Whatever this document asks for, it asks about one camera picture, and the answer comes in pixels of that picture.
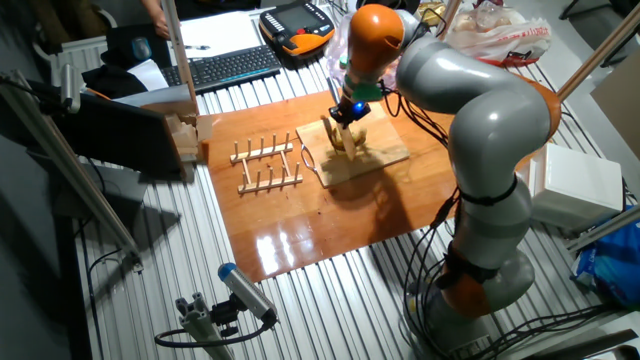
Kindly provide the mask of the person's bare hand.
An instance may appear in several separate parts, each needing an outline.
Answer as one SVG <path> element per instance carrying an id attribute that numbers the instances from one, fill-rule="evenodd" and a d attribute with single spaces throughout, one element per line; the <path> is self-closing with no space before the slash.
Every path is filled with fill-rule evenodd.
<path id="1" fill-rule="evenodd" d="M 165 39 L 170 39 L 168 24 L 163 12 L 156 12 L 151 16 L 156 34 Z"/>

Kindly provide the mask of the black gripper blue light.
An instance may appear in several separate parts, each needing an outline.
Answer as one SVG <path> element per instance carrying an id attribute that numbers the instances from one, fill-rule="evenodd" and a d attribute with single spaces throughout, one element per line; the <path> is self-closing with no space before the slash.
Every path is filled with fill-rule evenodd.
<path id="1" fill-rule="evenodd" d="M 360 120 L 371 112 L 371 108 L 366 102 L 351 103 L 350 101 L 340 102 L 338 105 L 331 107 L 329 113 L 334 120 L 334 128 L 341 131 L 343 126 L 351 133 L 357 131 L 357 127 L 352 123 Z"/>

